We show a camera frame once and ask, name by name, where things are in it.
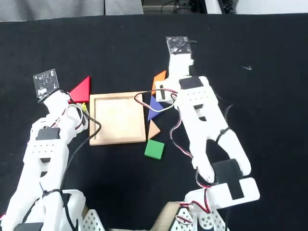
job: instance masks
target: red triangle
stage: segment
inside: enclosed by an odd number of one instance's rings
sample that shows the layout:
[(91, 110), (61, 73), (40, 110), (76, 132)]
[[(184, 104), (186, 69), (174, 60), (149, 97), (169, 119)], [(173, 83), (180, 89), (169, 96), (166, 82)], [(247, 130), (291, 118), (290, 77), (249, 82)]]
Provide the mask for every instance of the red triangle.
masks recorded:
[(90, 101), (90, 76), (86, 77), (69, 94), (77, 103), (88, 103)]

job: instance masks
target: circuit board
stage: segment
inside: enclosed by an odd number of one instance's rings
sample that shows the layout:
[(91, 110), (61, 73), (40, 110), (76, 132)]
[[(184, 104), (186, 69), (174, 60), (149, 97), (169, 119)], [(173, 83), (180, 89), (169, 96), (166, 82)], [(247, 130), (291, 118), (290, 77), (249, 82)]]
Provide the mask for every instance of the circuit board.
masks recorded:
[(35, 91), (38, 98), (59, 88), (57, 73), (55, 69), (33, 75)]

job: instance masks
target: orange triangle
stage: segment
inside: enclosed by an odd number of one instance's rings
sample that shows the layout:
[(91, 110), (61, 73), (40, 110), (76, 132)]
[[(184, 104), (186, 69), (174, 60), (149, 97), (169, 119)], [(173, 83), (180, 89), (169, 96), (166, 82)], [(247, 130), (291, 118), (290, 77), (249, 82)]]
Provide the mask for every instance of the orange triangle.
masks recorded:
[(166, 70), (163, 71), (162, 73), (159, 73), (157, 76), (154, 77), (153, 80), (153, 85), (152, 85), (152, 90), (155, 89), (155, 82), (156, 81), (163, 81), (166, 78)]
[(152, 139), (154, 136), (156, 136), (160, 132), (160, 129), (158, 126), (151, 120), (150, 121), (150, 127), (149, 127), (149, 135), (148, 140)]
[(69, 94), (77, 103), (88, 103), (90, 100), (90, 76), (86, 77)]

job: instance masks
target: green square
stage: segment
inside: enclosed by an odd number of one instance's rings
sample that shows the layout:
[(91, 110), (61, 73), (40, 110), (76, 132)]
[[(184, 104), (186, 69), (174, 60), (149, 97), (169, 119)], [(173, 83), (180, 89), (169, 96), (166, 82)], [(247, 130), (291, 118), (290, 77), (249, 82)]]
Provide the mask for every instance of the green square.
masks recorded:
[(164, 143), (148, 140), (144, 155), (160, 160), (162, 158), (164, 146), (165, 146)]

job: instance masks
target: blue triangle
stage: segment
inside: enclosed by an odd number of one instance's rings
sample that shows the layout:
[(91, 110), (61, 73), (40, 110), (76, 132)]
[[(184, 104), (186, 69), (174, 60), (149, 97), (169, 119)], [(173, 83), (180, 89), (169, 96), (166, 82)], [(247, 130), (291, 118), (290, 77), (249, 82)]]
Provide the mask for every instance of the blue triangle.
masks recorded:
[[(162, 109), (164, 109), (162, 107), (162, 105), (160, 105), (159, 102), (156, 102), (156, 99), (152, 95), (151, 95), (150, 106), (151, 106), (151, 108), (153, 108), (155, 110), (162, 110)], [(148, 121), (150, 121), (151, 119), (153, 119), (154, 117), (156, 117), (159, 114), (160, 114), (160, 112), (154, 112), (154, 111), (149, 109)]]

